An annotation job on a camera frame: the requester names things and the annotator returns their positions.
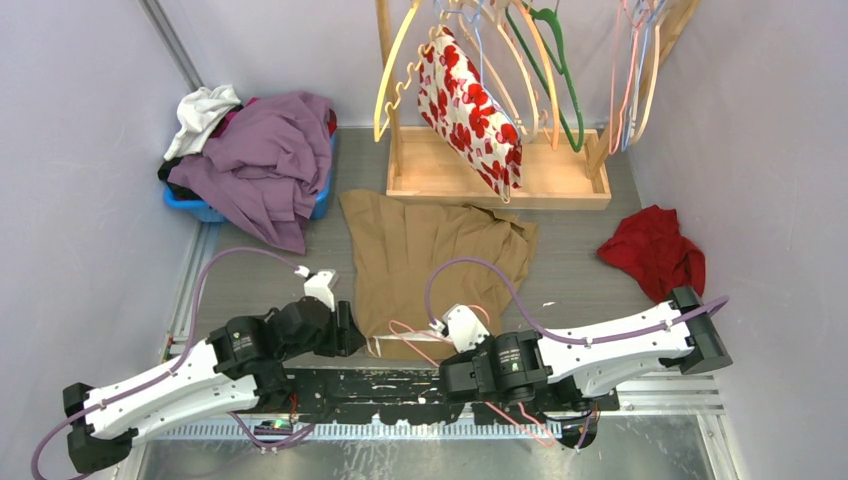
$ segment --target brown cloth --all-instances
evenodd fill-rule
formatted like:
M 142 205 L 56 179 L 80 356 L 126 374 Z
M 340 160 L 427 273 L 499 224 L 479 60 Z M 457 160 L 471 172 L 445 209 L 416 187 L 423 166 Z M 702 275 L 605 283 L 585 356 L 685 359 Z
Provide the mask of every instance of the brown cloth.
M 356 324 L 373 355 L 377 353 L 373 337 L 392 335 L 389 320 L 430 330 L 424 288 L 430 274 L 446 261 L 463 256 L 487 260 L 518 287 L 536 254 L 536 224 L 521 222 L 515 215 L 473 206 L 405 205 L 370 190 L 343 193 L 341 205 L 353 237 Z M 489 331 L 495 335 L 501 333 L 500 316 L 511 299 L 494 272 L 471 263 L 445 269 L 431 295 L 433 314 L 439 319 L 458 303 L 485 308 L 491 317 Z M 396 331 L 406 333 L 402 327 Z M 456 354 L 451 344 L 413 343 L 435 360 Z M 421 358 L 392 338 L 380 339 L 379 350 L 381 358 Z

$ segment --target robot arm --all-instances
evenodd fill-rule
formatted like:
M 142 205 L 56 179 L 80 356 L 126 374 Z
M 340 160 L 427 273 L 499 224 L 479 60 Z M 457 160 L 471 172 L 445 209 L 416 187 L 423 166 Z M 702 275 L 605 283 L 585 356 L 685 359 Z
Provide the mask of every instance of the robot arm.
M 350 304 L 334 303 L 330 291 L 334 281 L 334 272 L 319 272 L 307 280 L 307 295 L 299 301 L 263 316 L 231 319 L 184 353 L 188 357 L 179 371 L 172 371 L 174 359 L 106 387 L 78 383 L 66 388 L 65 412 L 70 417 L 170 373 L 160 383 L 73 422 L 68 452 L 77 471 L 90 473 L 115 465 L 134 445 L 205 417 L 289 411 L 295 387 L 283 370 L 283 361 L 306 352 L 349 356 L 365 344 L 353 323 Z M 669 324 L 699 306 L 700 299 L 691 289 L 676 289 L 669 301 L 639 314 L 551 333 L 578 340 L 599 338 Z M 676 365 L 684 374 L 701 373 L 731 363 L 706 313 L 647 335 L 589 346 L 559 343 L 532 330 L 492 337 L 462 305 L 452 308 L 443 320 L 443 334 L 459 353 L 439 368 L 441 398 L 436 403 L 442 405 L 527 402 L 550 388 L 558 405 L 584 411 L 593 399 L 607 395 L 619 383 L 650 371 Z M 432 405 L 409 406 L 419 407 Z
M 163 373 L 163 381 L 96 409 L 72 424 L 68 453 L 79 473 L 112 466 L 144 443 L 180 425 L 227 412 L 280 408 L 292 387 L 282 362 L 302 353 L 348 356 L 365 344 L 350 304 L 334 304 L 335 272 L 324 270 L 304 284 L 307 294 L 264 316 L 236 317 L 197 342 L 179 371 L 172 359 L 135 377 L 100 388 L 82 383 L 63 391 L 65 413 L 104 405 L 103 400 Z
M 581 411 L 593 398 L 648 372 L 678 366 L 683 374 L 695 374 L 729 366 L 732 360 L 708 313 L 672 325 L 674 319 L 699 307 L 697 294 L 683 287 L 675 289 L 668 301 L 636 315 L 587 327 L 549 330 L 585 341 L 667 325 L 662 330 L 608 343 L 572 345 L 532 330 L 497 338 L 481 335 L 482 326 L 473 312 L 456 306 L 443 317 L 460 352 L 440 366 L 446 394 L 452 401 L 514 404 L 532 400 L 536 390 L 550 385 L 561 401 Z

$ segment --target blue basket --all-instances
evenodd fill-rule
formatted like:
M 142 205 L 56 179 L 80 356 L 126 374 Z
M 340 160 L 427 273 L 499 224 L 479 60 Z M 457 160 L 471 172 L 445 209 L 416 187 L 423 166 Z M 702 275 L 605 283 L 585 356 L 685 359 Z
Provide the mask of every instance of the blue basket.
M 332 155 L 336 153 L 336 133 L 330 136 L 330 150 Z M 324 189 L 318 192 L 315 197 L 315 208 L 312 210 L 310 220 L 320 220 L 327 215 L 327 209 L 330 208 L 330 185 L 333 183 L 333 164 L 330 164 L 330 171 L 327 173 L 327 184 Z M 167 186 L 165 187 L 165 204 L 177 210 L 185 210 L 194 215 L 203 223 L 224 223 L 227 221 L 223 215 L 217 210 L 210 207 L 203 200 L 179 200 L 174 196 L 174 192 Z

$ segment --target garment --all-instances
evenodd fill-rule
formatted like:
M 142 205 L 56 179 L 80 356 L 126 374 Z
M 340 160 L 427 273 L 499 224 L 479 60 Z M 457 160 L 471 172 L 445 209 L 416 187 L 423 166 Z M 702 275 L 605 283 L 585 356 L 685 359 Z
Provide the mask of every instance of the garment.
M 704 294 L 706 259 L 680 235 L 677 210 L 653 205 L 625 218 L 598 255 L 635 278 L 654 302 L 664 301 L 673 288 L 684 285 Z
M 430 274 L 444 262 L 479 257 L 520 286 L 536 253 L 536 225 L 515 215 L 472 206 L 405 205 L 369 190 L 348 191 L 340 199 L 353 238 L 354 318 L 373 356 L 420 358 L 392 336 L 388 322 L 397 320 L 415 330 L 429 328 L 424 288 Z M 491 317 L 489 331 L 499 334 L 500 316 L 511 298 L 496 274 L 462 263 L 436 278 L 431 301 L 439 319 L 458 303 L 479 305 Z M 383 338 L 378 343 L 375 337 Z M 452 345 L 421 340 L 415 345 L 432 358 L 456 353 Z
M 521 139 L 446 27 L 425 47 L 418 111 L 504 202 L 521 187 Z
M 218 122 L 240 104 L 232 85 L 222 85 L 215 90 L 200 87 L 183 97 L 177 106 L 177 118 L 182 127 L 165 152 L 165 160 L 200 152 Z
M 257 100 L 259 100 L 258 97 L 253 97 L 253 98 L 251 98 L 250 100 L 247 101 L 247 105 L 250 105 L 250 104 L 256 102 Z M 241 111 L 242 108 L 244 108 L 244 107 L 239 105 L 239 106 L 233 108 L 232 110 L 230 110 L 229 112 L 227 112 L 227 114 L 224 115 L 224 119 L 221 120 L 221 123 L 219 123 L 218 126 L 215 127 L 215 130 L 212 131 L 212 135 L 209 135 L 209 138 L 220 137 L 221 134 L 224 133 L 224 130 L 227 129 L 227 125 L 229 125 L 230 122 L 233 121 L 233 118 L 236 117 L 236 115 L 238 114 L 238 112 Z
M 330 100 L 296 92 L 246 106 L 168 180 L 271 246 L 306 253 L 304 228 L 332 164 Z

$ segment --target light purple wall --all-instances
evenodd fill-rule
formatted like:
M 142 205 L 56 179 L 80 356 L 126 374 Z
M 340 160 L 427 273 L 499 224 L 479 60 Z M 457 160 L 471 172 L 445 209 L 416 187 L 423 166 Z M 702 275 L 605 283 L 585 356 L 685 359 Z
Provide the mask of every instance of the light purple wall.
M 630 152 L 707 257 L 717 374 L 752 479 L 848 472 L 848 4 L 702 2 Z
M 373 125 L 383 71 L 374 0 L 161 0 L 161 3 L 208 84 L 232 83 L 242 98 L 307 89 L 334 101 L 340 124 Z M 389 3 L 392 27 L 397 31 L 411 2 L 389 0 Z M 554 6 L 553 0 L 536 3 Z M 581 109 L 590 125 L 602 123 L 609 116 L 613 49 L 610 32 L 615 24 L 616 6 L 617 2 L 612 0 L 571 0 L 561 2 L 559 8 L 568 64 Z M 523 26 L 514 7 L 512 12 L 516 22 Z M 396 81 L 406 78 L 407 63 L 417 61 L 418 45 L 426 41 L 427 30 L 436 23 L 433 0 L 423 0 L 398 55 Z M 491 26 L 485 21 L 481 25 L 484 51 L 498 68 L 519 113 L 529 116 L 526 88 L 513 57 L 507 53 L 501 37 L 492 33 Z M 547 27 L 540 27 L 540 31 L 543 36 L 550 36 Z M 454 28 L 454 33 L 459 35 L 460 31 Z M 526 31 L 525 38 L 532 44 Z M 465 39 L 460 38 L 460 46 L 472 55 L 470 43 Z M 626 48 L 619 52 L 622 68 L 629 61 L 623 50 Z M 565 83 L 560 79 L 558 85 L 563 112 L 573 119 Z M 496 92 L 491 84 L 487 86 Z M 544 100 L 545 93 L 539 83 L 534 81 L 534 86 Z M 413 84 L 401 103 L 401 120 L 405 125 L 423 124 L 417 113 L 415 89 Z
M 196 225 L 155 178 L 188 88 L 138 2 L 6 2 L 0 47 L 0 478 L 25 479 L 62 388 L 154 364 Z

